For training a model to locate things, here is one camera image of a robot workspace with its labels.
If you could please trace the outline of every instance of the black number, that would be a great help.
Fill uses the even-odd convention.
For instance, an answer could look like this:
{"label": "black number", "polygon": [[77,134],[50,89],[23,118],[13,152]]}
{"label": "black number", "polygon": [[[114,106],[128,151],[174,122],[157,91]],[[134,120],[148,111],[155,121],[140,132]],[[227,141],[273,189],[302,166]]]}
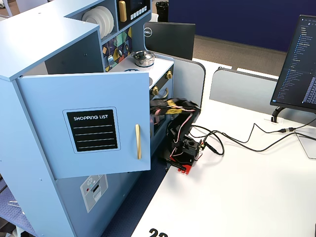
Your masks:
{"label": "black number", "polygon": [[160,233],[159,237],[168,237],[168,235],[166,235],[165,233]]}
{"label": "black number", "polygon": [[[149,233],[151,233],[151,234],[153,233],[153,235],[150,236],[150,237],[157,237],[157,235],[158,235],[158,230],[152,228],[152,229],[149,231]],[[166,235],[165,233],[160,233],[160,234],[159,234],[159,237],[168,237],[168,235]]]}
{"label": "black number", "polygon": [[158,235],[158,230],[152,228],[152,229],[149,231],[149,233],[153,233],[153,235],[150,236],[150,237],[157,237],[157,235]]}

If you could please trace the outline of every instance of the colorful geometric panel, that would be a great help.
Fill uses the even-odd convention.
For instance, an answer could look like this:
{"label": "colorful geometric panel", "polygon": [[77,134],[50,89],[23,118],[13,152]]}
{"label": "colorful geometric panel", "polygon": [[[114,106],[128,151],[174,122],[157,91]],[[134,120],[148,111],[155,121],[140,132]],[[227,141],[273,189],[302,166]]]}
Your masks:
{"label": "colorful geometric panel", "polygon": [[[120,58],[118,55],[118,49],[123,53],[123,56]],[[105,71],[110,71],[115,67],[119,62],[121,62],[125,57],[127,57],[133,51],[132,45],[132,28],[128,28],[113,39],[106,42],[102,45],[102,52],[105,63]],[[108,62],[108,57],[112,55],[114,58],[114,65],[110,66]]]}

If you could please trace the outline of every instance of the stack of plates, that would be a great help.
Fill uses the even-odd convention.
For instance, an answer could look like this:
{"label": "stack of plates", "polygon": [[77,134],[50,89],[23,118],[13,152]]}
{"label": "stack of plates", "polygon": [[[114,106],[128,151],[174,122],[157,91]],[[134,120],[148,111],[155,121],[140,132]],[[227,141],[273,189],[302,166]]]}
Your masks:
{"label": "stack of plates", "polygon": [[114,27],[114,18],[110,10],[104,6],[97,6],[90,11],[87,11],[82,20],[85,22],[90,22],[98,24],[100,26],[101,38],[111,33]]}

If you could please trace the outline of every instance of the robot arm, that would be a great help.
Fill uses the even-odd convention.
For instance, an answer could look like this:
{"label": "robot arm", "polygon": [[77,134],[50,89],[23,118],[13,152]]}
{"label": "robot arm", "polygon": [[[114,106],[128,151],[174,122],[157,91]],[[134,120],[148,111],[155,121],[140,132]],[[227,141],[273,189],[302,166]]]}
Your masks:
{"label": "robot arm", "polygon": [[166,128],[168,150],[171,154],[166,161],[179,171],[189,174],[202,145],[202,140],[196,142],[188,136],[192,123],[200,114],[199,106],[185,99],[157,99],[150,101],[150,113],[155,116],[177,115]]}

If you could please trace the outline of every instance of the blue wall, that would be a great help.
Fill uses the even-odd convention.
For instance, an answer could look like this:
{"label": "blue wall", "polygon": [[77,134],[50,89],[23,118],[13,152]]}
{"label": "blue wall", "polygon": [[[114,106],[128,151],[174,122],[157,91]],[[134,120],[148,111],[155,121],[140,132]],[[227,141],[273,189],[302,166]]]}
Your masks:
{"label": "blue wall", "polygon": [[196,34],[287,51],[300,14],[316,0],[170,0],[169,22],[196,23]]}

